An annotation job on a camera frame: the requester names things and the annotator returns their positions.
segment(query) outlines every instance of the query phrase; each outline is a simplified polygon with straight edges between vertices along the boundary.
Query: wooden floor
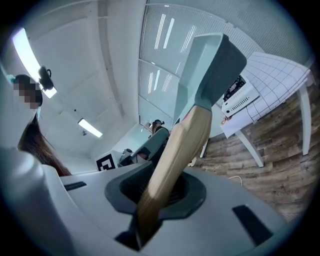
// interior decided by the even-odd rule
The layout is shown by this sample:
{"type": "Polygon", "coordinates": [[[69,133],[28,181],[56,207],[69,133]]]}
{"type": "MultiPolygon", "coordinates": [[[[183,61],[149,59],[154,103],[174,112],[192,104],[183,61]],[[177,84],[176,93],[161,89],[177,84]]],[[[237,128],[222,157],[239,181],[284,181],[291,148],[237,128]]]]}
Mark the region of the wooden floor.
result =
{"type": "Polygon", "coordinates": [[[312,130],[308,155],[302,155],[302,118],[297,95],[245,130],[259,150],[260,168],[235,136],[224,134],[209,140],[195,167],[213,175],[240,176],[243,186],[275,207],[289,221],[308,205],[319,178],[320,90],[308,88],[312,130]]]}

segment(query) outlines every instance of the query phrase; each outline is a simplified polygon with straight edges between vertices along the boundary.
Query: long brown hair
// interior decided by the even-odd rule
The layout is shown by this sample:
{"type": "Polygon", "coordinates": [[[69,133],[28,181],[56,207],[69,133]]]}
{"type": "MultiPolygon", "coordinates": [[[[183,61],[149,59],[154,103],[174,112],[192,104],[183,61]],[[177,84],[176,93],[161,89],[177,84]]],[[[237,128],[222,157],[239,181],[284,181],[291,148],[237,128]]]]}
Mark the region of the long brown hair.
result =
{"type": "Polygon", "coordinates": [[[43,165],[55,168],[59,176],[71,175],[68,169],[55,157],[46,142],[49,143],[42,135],[37,115],[35,115],[32,122],[27,126],[23,133],[19,142],[19,149],[32,154],[43,165]]]}

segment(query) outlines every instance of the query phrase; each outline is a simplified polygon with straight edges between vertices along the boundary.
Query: grid paper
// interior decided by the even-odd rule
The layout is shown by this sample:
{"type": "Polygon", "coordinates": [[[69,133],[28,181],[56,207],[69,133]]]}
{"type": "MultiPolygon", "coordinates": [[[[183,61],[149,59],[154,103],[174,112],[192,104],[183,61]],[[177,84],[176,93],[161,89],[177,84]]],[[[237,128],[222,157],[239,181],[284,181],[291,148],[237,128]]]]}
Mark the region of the grid paper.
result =
{"type": "Polygon", "coordinates": [[[285,102],[301,86],[314,83],[311,71],[307,67],[262,52],[252,53],[242,74],[257,89],[260,96],[234,114],[225,124],[220,125],[227,138],[285,102]]]}

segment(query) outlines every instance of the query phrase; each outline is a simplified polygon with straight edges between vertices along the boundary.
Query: wooden axe handle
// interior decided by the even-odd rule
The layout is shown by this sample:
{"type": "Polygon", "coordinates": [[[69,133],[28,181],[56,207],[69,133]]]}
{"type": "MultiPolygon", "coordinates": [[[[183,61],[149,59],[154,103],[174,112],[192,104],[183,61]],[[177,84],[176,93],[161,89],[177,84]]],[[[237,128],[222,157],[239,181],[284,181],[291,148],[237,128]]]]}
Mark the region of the wooden axe handle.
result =
{"type": "Polygon", "coordinates": [[[142,245],[157,231],[159,211],[166,206],[178,177],[208,140],[211,120],[211,111],[194,106],[187,117],[174,126],[137,205],[138,233],[142,245]]]}

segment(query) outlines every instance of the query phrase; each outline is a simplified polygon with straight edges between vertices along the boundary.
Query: white wall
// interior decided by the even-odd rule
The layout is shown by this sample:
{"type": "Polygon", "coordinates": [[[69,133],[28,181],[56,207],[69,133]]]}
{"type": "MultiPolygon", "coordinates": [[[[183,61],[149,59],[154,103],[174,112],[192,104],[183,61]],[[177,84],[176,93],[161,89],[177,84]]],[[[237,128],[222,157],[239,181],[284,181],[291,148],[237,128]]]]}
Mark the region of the white wall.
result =
{"type": "Polygon", "coordinates": [[[73,175],[97,171],[94,161],[90,158],[68,156],[62,153],[56,153],[55,155],[73,175]]]}
{"type": "Polygon", "coordinates": [[[121,122],[116,122],[108,129],[100,138],[99,142],[93,147],[91,151],[91,159],[103,155],[112,150],[119,140],[135,125],[130,119],[124,118],[121,122]]]}
{"type": "Polygon", "coordinates": [[[143,143],[148,140],[151,132],[141,124],[132,127],[112,148],[115,151],[122,152],[124,149],[136,151],[143,143]]]}

